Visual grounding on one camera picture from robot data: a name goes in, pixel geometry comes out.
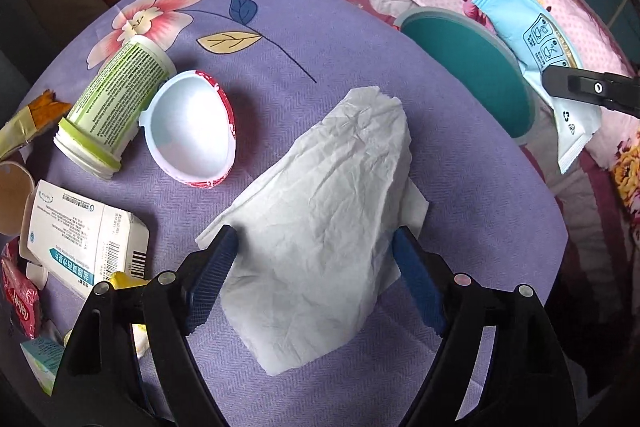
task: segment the small box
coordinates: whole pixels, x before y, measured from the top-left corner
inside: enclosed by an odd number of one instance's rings
[[[45,337],[23,342],[20,347],[42,390],[51,396],[65,348]]]
[[[87,298],[116,271],[144,279],[148,240],[130,212],[41,180],[27,201],[19,250]]]

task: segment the cardboard tube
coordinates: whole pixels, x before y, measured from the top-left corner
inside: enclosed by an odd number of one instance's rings
[[[0,233],[20,233],[24,207],[35,188],[29,171],[14,161],[0,162]]]

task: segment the round lid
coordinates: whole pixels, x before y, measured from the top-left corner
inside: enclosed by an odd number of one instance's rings
[[[58,129],[58,132],[53,137],[53,143],[67,158],[78,165],[79,168],[102,180],[110,180],[114,172],[118,171],[86,151],[82,145],[75,141],[73,137],[69,136],[62,127]]]
[[[409,10],[395,26],[462,82],[512,138],[529,131],[534,93],[513,53],[484,26],[437,8]]]

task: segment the red snack bag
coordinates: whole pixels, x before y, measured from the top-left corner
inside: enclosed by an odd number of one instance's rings
[[[14,306],[24,333],[34,339],[40,330],[40,296],[33,283],[18,269],[18,238],[2,249],[2,284],[4,293]]]

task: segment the white cardboard box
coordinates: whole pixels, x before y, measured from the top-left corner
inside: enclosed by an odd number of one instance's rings
[[[24,211],[20,256],[86,298],[115,271],[143,279],[148,240],[130,212],[41,180]]]

